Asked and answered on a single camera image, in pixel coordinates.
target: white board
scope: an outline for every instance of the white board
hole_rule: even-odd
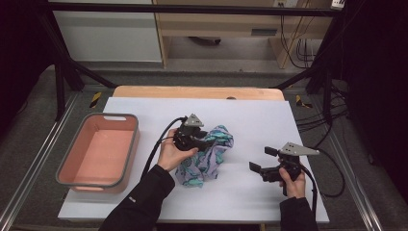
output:
[[[104,113],[133,114],[140,122],[140,142],[128,188],[120,194],[69,191],[59,218],[72,221],[105,218],[137,185],[147,157],[168,124],[177,117],[196,114],[204,123],[204,131],[224,125],[234,136],[234,147],[224,153],[218,178],[206,181],[202,188],[181,186],[172,171],[176,187],[165,199],[159,221],[268,223],[280,220],[279,203],[286,197],[279,183],[263,182],[259,174],[249,170],[249,162],[276,167],[277,158],[265,154],[265,146],[281,148],[288,141],[302,144],[288,102],[111,97]],[[301,157],[301,162],[310,169],[306,157]],[[312,205],[312,183],[306,178],[306,197]],[[328,220],[319,196],[317,222]]]

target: crumpled cloth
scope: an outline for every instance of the crumpled cloth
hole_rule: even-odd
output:
[[[234,145],[234,137],[223,125],[211,130],[201,140],[215,142],[205,151],[195,153],[177,167],[176,177],[184,186],[201,188],[205,178],[217,179],[217,168],[224,161],[222,155]]]

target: black cable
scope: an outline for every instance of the black cable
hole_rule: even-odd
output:
[[[147,174],[147,171],[149,171],[150,169],[150,165],[152,163],[153,157],[156,154],[157,149],[159,148],[159,145],[162,143],[162,141],[164,140],[163,137],[165,136],[167,130],[177,121],[183,121],[183,120],[187,120],[187,117],[178,117],[176,119],[174,119],[173,121],[170,122],[170,124],[168,124],[168,126],[166,127],[166,129],[164,130],[164,132],[162,133],[162,135],[160,136],[160,138],[157,140],[156,144],[153,147],[152,152],[149,155],[149,158],[147,159],[146,165],[144,166],[143,172],[141,173],[141,177],[140,180]]]
[[[295,64],[294,61],[292,60],[292,56],[291,56],[291,54],[289,52],[289,47],[288,47],[288,44],[286,43],[285,33],[284,33],[284,30],[283,30],[284,23],[285,23],[285,18],[284,18],[283,15],[281,15],[281,43],[282,43],[283,49],[288,54],[289,60],[291,61],[292,65],[294,65],[297,68],[305,69],[306,67],[299,66],[299,65]]]
[[[333,106],[332,107],[332,109],[335,109],[335,108],[338,108],[338,107],[342,107],[342,106],[346,106],[346,104],[344,103],[344,104],[340,104],[340,105],[336,105],[336,106]],[[317,117],[317,116],[320,116],[320,115],[322,115],[322,113],[319,113],[319,114],[316,114],[316,115],[311,115],[311,116],[309,116],[309,117],[304,117],[304,118],[299,118],[299,119],[296,119],[295,121],[296,122],[298,122],[298,121],[303,121],[303,120],[308,120],[308,119],[311,119],[311,118],[313,118],[313,117]]]
[[[22,112],[24,112],[27,109],[27,106],[28,106],[28,101],[26,100],[23,107],[20,108],[20,110],[16,113],[16,115],[19,115]]]
[[[312,188],[312,193],[313,193],[313,201],[312,201],[312,213],[316,217],[316,207],[318,206],[318,187],[316,186],[315,179],[312,176],[312,173],[303,165],[300,165],[302,170],[306,173],[306,175],[309,176],[310,180],[312,181],[313,188]]]
[[[326,134],[324,134],[324,137],[315,146],[313,146],[314,149],[318,148],[319,145],[321,145],[321,143],[324,142],[324,140],[326,140],[326,138],[328,137],[332,127],[333,127],[333,123],[330,123],[329,124],[329,129],[327,129],[327,132],[326,132]]]
[[[326,197],[332,197],[332,198],[339,197],[340,195],[342,195],[344,193],[344,190],[345,190],[345,178],[344,178],[344,175],[343,175],[342,171],[340,170],[339,165],[337,164],[337,162],[334,160],[333,157],[331,157],[326,151],[324,151],[321,148],[317,148],[317,150],[320,153],[323,153],[325,156],[327,156],[333,162],[334,166],[336,167],[336,169],[340,173],[340,176],[342,177],[342,187],[341,187],[339,192],[337,192],[335,194],[327,194],[327,193],[320,192],[320,194],[324,195]]]

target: wire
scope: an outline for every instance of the wire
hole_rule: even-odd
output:
[[[315,179],[312,176],[312,173],[303,165],[300,165],[302,170],[306,173],[306,175],[309,176],[310,180],[312,181],[313,188],[312,188],[312,193],[313,193],[313,201],[312,201],[312,213],[316,217],[316,208],[318,206],[318,187],[316,186]]]
[[[360,6],[358,6],[355,14],[350,18],[350,20],[347,22],[347,24],[345,24],[345,19],[343,22],[343,29],[330,41],[330,43],[326,46],[326,48],[324,50],[322,50],[317,56],[316,59],[319,58],[322,54],[324,54],[327,50],[329,50],[331,48],[331,46],[334,45],[336,39],[338,39],[340,36],[343,36],[343,33],[345,32],[345,29],[348,28],[348,26],[350,26],[351,22],[354,20],[354,18],[356,17],[356,15],[358,14],[358,12],[361,10],[361,8],[363,7],[363,5],[366,3],[367,0],[362,0]],[[345,1],[345,5],[344,5],[344,11],[346,12],[346,6],[348,1]]]
[[[291,61],[292,65],[294,65],[297,68],[305,69],[306,67],[299,66],[299,65],[295,64],[293,59],[292,59],[291,53],[289,52],[288,44],[286,43],[284,27],[283,27],[284,23],[285,23],[285,17],[284,17],[284,15],[281,15],[281,43],[282,43],[283,49],[288,54],[289,60]]]
[[[324,151],[321,148],[317,148],[317,150],[319,152],[323,153],[325,156],[327,156],[333,162],[334,166],[336,167],[336,169],[340,173],[340,176],[342,177],[342,187],[341,187],[339,192],[337,192],[335,194],[327,194],[327,193],[320,192],[320,194],[324,195],[326,197],[331,197],[331,198],[339,197],[340,195],[342,195],[344,193],[344,190],[345,190],[345,178],[344,178],[344,175],[343,175],[342,171],[340,170],[339,165],[337,164],[337,162],[334,160],[333,157],[331,157],[326,151]]]
[[[159,145],[162,143],[163,137],[165,136],[167,130],[177,121],[183,121],[186,120],[186,117],[178,117],[176,119],[174,119],[173,121],[170,122],[170,124],[168,124],[168,126],[166,127],[166,129],[164,130],[164,132],[162,133],[162,135],[160,136],[160,138],[157,140],[156,144],[153,147],[152,152],[149,155],[149,158],[147,159],[146,165],[144,166],[143,172],[141,173],[141,177],[140,180],[147,174],[147,171],[150,169],[150,165],[152,163],[153,157],[156,154],[157,149],[159,148]]]
[[[315,149],[318,148],[319,145],[321,145],[321,143],[324,142],[324,140],[326,140],[326,138],[327,138],[327,136],[329,135],[329,133],[330,133],[332,127],[333,127],[333,123],[330,123],[329,129],[327,129],[326,134],[324,134],[323,138],[322,138],[317,144],[315,144],[315,146],[313,146],[313,148],[315,148]]]
[[[19,115],[22,112],[24,112],[27,109],[27,106],[28,106],[28,101],[26,100],[24,105],[20,108],[20,110],[16,113],[16,115]]]

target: table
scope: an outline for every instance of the table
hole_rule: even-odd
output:
[[[245,99],[245,96],[250,98],[249,94],[252,95],[250,96],[252,99]],[[231,96],[241,100],[225,100],[226,97]],[[278,221],[280,219],[278,204],[285,199],[285,196],[282,195],[282,190],[277,183],[275,185],[264,183],[258,174],[250,171],[248,161],[274,167],[277,166],[277,160],[264,154],[265,145],[280,148],[287,140],[301,144],[291,117],[291,109],[283,99],[280,90],[250,88],[117,88],[104,112],[132,113],[140,120],[140,143],[128,189],[121,194],[70,191],[59,218],[71,221],[105,218],[139,181],[148,153],[155,139],[170,122],[169,119],[177,115],[183,116],[194,108],[198,111],[197,115],[202,116],[201,120],[207,131],[219,121],[222,121],[227,128],[231,128],[230,132],[235,134],[235,144],[224,154],[225,162],[218,168],[218,179],[205,182],[201,189],[186,189],[176,181],[175,189],[164,202],[159,222],[270,223]],[[229,113],[208,113],[208,106],[220,107],[229,110]],[[246,108],[246,112],[240,110],[236,112],[237,107]],[[270,112],[274,113],[268,120],[267,113]],[[212,116],[217,118],[216,122],[212,120]],[[245,124],[248,116],[256,118],[250,126],[237,126],[237,124]],[[268,130],[269,126],[278,130],[278,136],[273,139],[268,136],[257,137],[257,133]],[[301,161],[310,169],[307,158],[302,157]],[[311,202],[310,181],[307,186],[307,198]],[[318,198],[317,221],[328,221],[321,198]]]

